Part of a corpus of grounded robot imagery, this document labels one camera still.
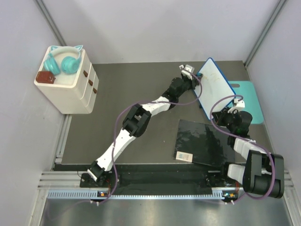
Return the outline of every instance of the headphone headband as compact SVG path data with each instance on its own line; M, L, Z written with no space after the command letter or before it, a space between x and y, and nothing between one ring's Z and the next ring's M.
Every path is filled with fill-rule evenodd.
M53 57L55 55L58 55L58 54L64 53L64 52L78 53L77 59L79 59L79 57L80 57L80 51L77 48L72 47L72 46L63 46L63 47L60 47L60 48L56 48L56 49L52 50L50 53L48 53L48 55L50 57Z

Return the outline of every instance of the headphone ear cup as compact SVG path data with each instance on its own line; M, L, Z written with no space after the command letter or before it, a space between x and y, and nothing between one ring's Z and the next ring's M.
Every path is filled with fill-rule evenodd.
M61 69L66 74L74 74L79 69L79 62L74 57L66 56L61 63Z
M51 72L53 75L58 75L59 73L61 73L61 70L53 56L44 61L44 67L46 71Z

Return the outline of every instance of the gray floor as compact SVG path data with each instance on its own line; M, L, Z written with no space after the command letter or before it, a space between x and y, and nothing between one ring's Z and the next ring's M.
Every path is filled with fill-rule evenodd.
M136 101L151 101L161 96L171 80L180 76L178 66L182 63L94 65L99 77L95 106L91 114L72 117L62 164L90 164L101 156L113 141L113 127L118 114ZM196 70L204 64L185 63ZM217 64L228 80L249 80L242 61L221 61ZM194 98L192 91L188 91L180 98L180 102L186 103ZM153 117L147 131L127 147L117 163L180 162L173 160L180 119L210 123L197 103L176 106ZM271 150L264 125L251 125L249 134L257 143Z
M283 199L245 197L237 204L196 200L111 200L97 207L77 200L47 200L40 226L292 226Z

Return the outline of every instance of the drawer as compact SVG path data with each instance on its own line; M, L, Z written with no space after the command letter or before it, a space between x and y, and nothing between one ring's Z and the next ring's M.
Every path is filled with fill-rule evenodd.
M83 55L81 56L82 60L79 66L79 70L76 73L76 80L74 81L74 90L78 96L78 98L83 97L86 89L87 80L90 76L90 69L93 68L86 52L83 52Z
M87 109L88 113L91 113L93 111L95 100L96 100L96 95L98 93L98 83L99 83L99 80L98 80L98 77L97 77L97 75L95 73L93 90L92 90L92 93L91 93L91 97L90 97L89 103L86 106L86 109Z
M93 92L95 75L96 73L93 69L93 66L91 65L89 76L86 82L85 92L82 98L80 99L84 106L87 106L89 104L91 93Z

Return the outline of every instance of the blue edge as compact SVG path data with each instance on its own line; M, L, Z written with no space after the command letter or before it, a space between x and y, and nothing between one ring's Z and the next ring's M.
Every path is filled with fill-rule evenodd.
M224 77L225 81L227 82L227 84L229 85L229 87L231 88L231 90L233 91L234 95L236 95L236 92L234 91L234 89L232 88L232 86L230 85L230 83L228 82L228 80L226 79L225 75L222 73L222 71L220 70L220 68L218 67L218 65L215 63L215 61L214 61L211 57L209 57L209 58L206 60L206 62L205 62L205 63L203 64L203 66L199 69L199 71L202 70L202 68L204 67L204 65L207 63L207 61L208 61L209 59L211 59L211 60L213 61L213 63L215 64L215 66L216 66L217 69L220 71L220 73L221 73L222 76Z

